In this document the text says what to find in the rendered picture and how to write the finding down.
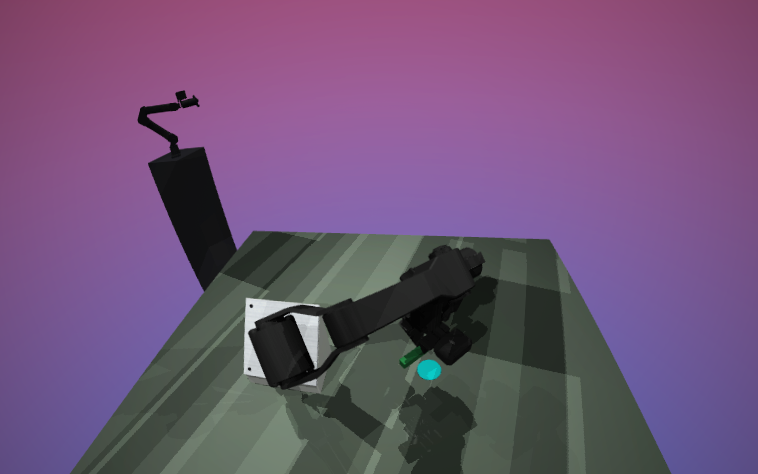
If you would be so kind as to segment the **green rectangular post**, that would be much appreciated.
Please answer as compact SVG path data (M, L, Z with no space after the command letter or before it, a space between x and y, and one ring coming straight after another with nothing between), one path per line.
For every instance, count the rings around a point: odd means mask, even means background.
M410 366L412 363L414 363L417 359L423 357L425 354L422 352L422 350L420 348L420 345L419 345L418 347L416 347L415 349L413 349L410 353L408 353L404 357L402 357L399 360L399 364L402 367L404 367L404 369L405 369L407 366Z

